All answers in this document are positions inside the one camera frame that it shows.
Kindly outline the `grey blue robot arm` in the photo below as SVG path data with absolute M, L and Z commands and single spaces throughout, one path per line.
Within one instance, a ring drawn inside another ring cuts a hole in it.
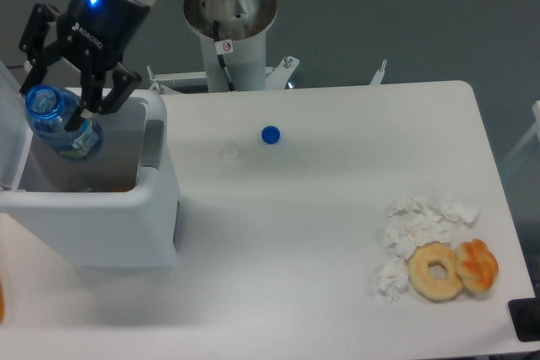
M 156 1 L 70 0 L 63 13 L 37 3 L 19 42 L 30 64 L 20 94 L 42 84 L 49 66 L 65 60 L 79 71 L 81 85 L 66 130 L 79 129 L 89 113 L 117 112 L 141 82 L 123 65 L 124 51 Z

